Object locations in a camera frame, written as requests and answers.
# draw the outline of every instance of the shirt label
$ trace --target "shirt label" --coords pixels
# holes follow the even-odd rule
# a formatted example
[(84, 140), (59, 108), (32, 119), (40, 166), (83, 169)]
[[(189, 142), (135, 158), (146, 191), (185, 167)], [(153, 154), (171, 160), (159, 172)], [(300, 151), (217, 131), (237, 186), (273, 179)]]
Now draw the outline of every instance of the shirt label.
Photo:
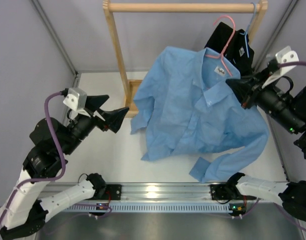
[(244, 48), (241, 46), (241, 48), (238, 50), (239, 56), (242, 57), (243, 54), (245, 53)]
[(223, 68), (217, 66), (215, 69), (214, 69), (214, 72), (216, 72), (217, 74), (221, 75), (222, 77), (225, 76), (225, 71)]

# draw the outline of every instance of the black garment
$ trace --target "black garment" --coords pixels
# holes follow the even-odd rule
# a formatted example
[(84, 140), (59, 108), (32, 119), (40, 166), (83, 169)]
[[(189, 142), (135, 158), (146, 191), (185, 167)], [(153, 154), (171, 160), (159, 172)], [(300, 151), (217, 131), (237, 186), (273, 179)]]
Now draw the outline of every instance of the black garment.
[[(208, 47), (218, 53), (222, 52), (225, 44), (228, 42), (232, 34), (232, 31), (233, 29), (230, 26), (226, 25), (224, 22), (220, 22), (204, 48)], [(249, 53), (248, 58), (245, 36), (242, 35), (243, 33), (243, 29), (235, 31), (231, 42), (224, 52), (224, 56), (239, 70), (241, 76), (246, 76), (253, 73), (252, 62), (254, 51), (252, 48), (250, 48), (249, 44), (247, 44)]]

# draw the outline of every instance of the light blue shirt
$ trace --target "light blue shirt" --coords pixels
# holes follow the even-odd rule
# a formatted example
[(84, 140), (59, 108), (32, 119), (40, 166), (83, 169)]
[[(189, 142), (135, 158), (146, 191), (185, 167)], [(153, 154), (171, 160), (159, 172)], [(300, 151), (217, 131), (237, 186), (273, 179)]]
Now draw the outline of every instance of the light blue shirt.
[[(132, 134), (146, 128), (145, 161), (243, 147), (212, 163), (200, 157), (189, 174), (202, 183), (226, 181), (255, 161), (269, 136), (258, 109), (243, 109), (225, 83), (230, 75), (221, 59), (205, 54), (219, 55), (210, 48), (167, 47), (134, 96), (139, 112), (131, 121)], [(224, 63), (239, 79), (239, 71), (225, 58)]]

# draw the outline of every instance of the wooden base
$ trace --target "wooden base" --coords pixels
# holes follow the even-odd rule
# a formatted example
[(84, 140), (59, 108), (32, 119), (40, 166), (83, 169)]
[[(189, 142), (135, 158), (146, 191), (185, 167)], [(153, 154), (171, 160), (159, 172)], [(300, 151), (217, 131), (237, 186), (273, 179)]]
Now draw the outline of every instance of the wooden base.
[(129, 110), (126, 114), (126, 118), (133, 118), (136, 114), (138, 114), (139, 110), (135, 103), (133, 102), (134, 95), (137, 93), (138, 88), (142, 82), (142, 80), (128, 80), (129, 87), (131, 91), (131, 102), (126, 101), (126, 98), (124, 98), (124, 106), (129, 107)]

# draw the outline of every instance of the blue hanger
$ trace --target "blue hanger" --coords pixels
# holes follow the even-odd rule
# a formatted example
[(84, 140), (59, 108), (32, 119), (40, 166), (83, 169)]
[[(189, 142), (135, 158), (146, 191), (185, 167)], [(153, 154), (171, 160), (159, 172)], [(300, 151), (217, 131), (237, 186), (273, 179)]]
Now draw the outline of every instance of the blue hanger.
[(257, 5), (256, 5), (254, 2), (252, 2), (252, 4), (253, 4), (253, 6), (254, 6), (254, 12), (253, 12), (252, 19), (251, 19), (251, 21), (249, 22), (249, 24), (248, 24), (248, 26), (247, 26), (245, 32), (244, 32), (244, 33), (240, 33), (241, 35), (244, 35), (244, 38), (245, 38), (245, 47), (246, 47), (247, 58), (250, 57), (249, 48), (248, 48), (247, 34), (248, 34), (248, 32), (249, 32), (249, 28), (250, 28), (250, 26), (251, 26), (251, 23), (253, 22), (253, 19), (255, 18), (256, 13), (257, 13)]

